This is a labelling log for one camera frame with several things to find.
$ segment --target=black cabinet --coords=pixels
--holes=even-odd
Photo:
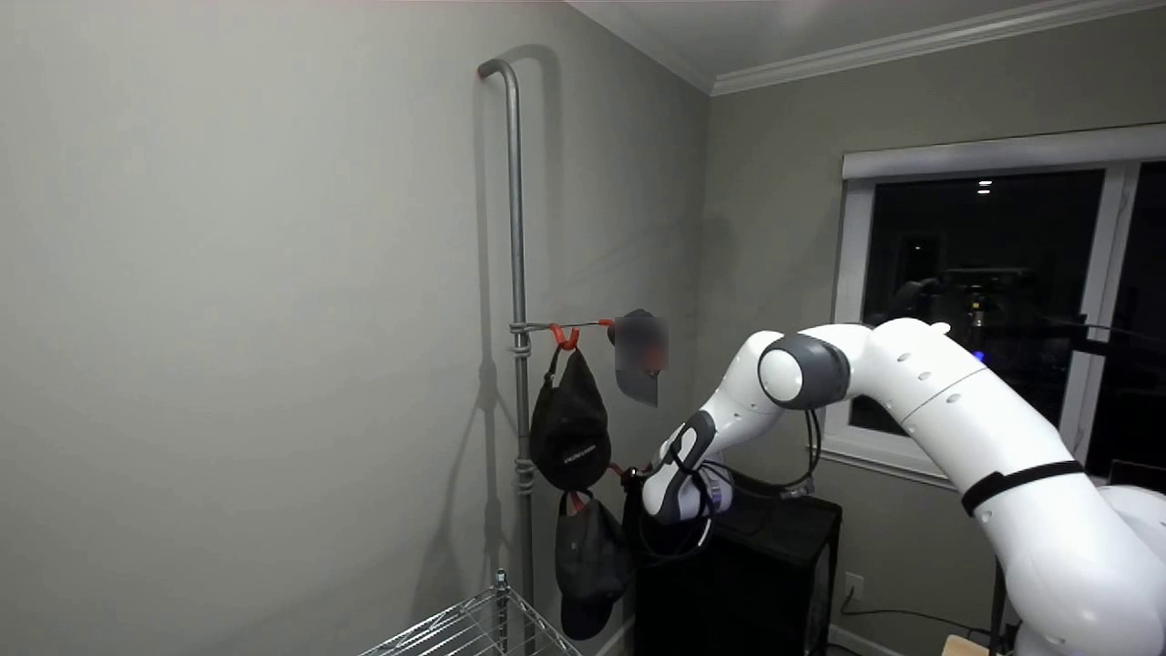
[[[736,497],[701,554],[655,560],[634,549],[634,651],[828,651],[839,527],[843,506],[828,500]]]

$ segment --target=gray wall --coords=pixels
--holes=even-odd
[[[4,3],[0,651],[357,651],[517,567],[503,52],[528,314],[655,308],[689,409],[706,98],[560,3]]]
[[[1166,11],[910,59],[751,95],[709,114],[701,251],[701,385],[757,325],[829,322],[843,226],[843,157],[1166,121]],[[743,469],[800,468],[786,442],[736,452]],[[844,506],[843,567],[868,577],[868,606],[987,622],[987,543],[955,493],[828,464],[819,497]],[[901,651],[936,651],[947,628],[843,621]]]

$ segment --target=ceiling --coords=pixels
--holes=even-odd
[[[1166,0],[563,0],[706,95],[896,61]]]

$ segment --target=wire shelf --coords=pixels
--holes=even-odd
[[[499,583],[447,606],[359,656],[584,656],[522,593]]]

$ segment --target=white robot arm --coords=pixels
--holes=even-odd
[[[641,506],[661,522],[729,510],[704,468],[775,421],[781,409],[873,397],[951,478],[987,531],[1023,656],[1166,656],[1166,497],[1094,486],[1058,426],[947,325],[910,317],[755,330],[706,403],[661,446]]]

